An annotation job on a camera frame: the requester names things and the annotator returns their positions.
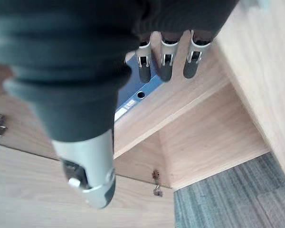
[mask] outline robotic finger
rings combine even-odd
[[[188,47],[188,54],[184,66],[183,74],[185,78],[193,78],[198,69],[199,63],[203,58],[204,53],[211,45],[212,37],[210,32],[191,31],[191,39]]]
[[[172,67],[177,53],[182,33],[161,32],[161,73],[159,77],[163,82],[170,81]]]
[[[148,83],[151,79],[150,60],[151,60],[151,41],[150,34],[141,39],[138,49],[135,51],[139,66],[139,78],[141,82]]]

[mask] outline wooden panel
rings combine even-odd
[[[285,0],[239,3],[217,37],[232,83],[285,173]]]
[[[0,227],[174,227],[173,192],[117,177],[112,203],[88,207],[71,189],[59,162],[0,146]]]
[[[0,114],[6,115],[8,127],[0,138],[0,144],[57,159],[50,140],[25,103],[8,95],[1,95]]]
[[[228,83],[218,59],[220,53],[210,49],[193,79],[183,76],[188,51],[189,32],[180,40],[172,79],[161,85],[115,124],[115,154],[118,157],[155,133],[169,122],[203,102]],[[154,33],[152,48],[159,58],[160,36]]]
[[[161,184],[170,186],[158,132],[117,157],[114,165],[116,173],[149,183],[153,183],[151,174],[156,169],[160,172]]]
[[[174,189],[269,151],[231,84],[159,134]]]

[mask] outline gray carpet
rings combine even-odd
[[[174,197],[177,228],[285,228],[285,177],[270,153]]]

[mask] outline wooden cabinet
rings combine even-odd
[[[173,191],[116,177],[114,200],[90,208],[66,183],[60,162],[0,146],[0,227],[172,228]]]
[[[275,83],[279,85],[279,95],[285,97],[285,68],[280,72],[284,82],[275,82],[277,77],[273,74],[266,77],[269,68],[259,71],[259,62],[240,53],[245,51],[243,44],[250,36],[245,36],[244,29],[239,35],[236,27],[248,29],[252,22],[243,21],[239,7],[206,53],[193,79],[182,75],[190,38],[189,32],[185,32],[172,80],[115,124],[117,189],[112,203],[104,210],[89,208],[67,186],[57,156],[38,121],[24,103],[0,90],[0,113],[6,115],[9,128],[0,138],[0,226],[174,227],[174,190],[271,149],[285,171],[285,124],[279,124],[285,120],[285,100],[274,98],[268,90]],[[277,6],[273,11],[283,10]],[[257,22],[254,13],[241,16]],[[261,42],[261,35],[256,33],[257,28],[253,34]],[[159,41],[159,34],[154,33],[152,48],[158,61]],[[248,47],[246,56],[262,56],[261,49],[265,49],[253,43]],[[267,58],[259,61],[265,64],[271,60]],[[278,72],[273,63],[266,66]],[[0,66],[0,78],[10,75]],[[155,169],[160,172],[164,186],[162,198],[152,194]]]

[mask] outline prosthetic hand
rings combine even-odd
[[[126,53],[136,50],[147,83],[150,34],[161,32],[160,75],[168,81],[183,31],[217,34],[236,2],[0,0],[0,63],[14,72],[5,89],[28,102],[68,183],[91,206],[103,208],[114,195],[114,113],[118,90],[131,75]],[[195,34],[184,68],[188,78],[214,38]]]

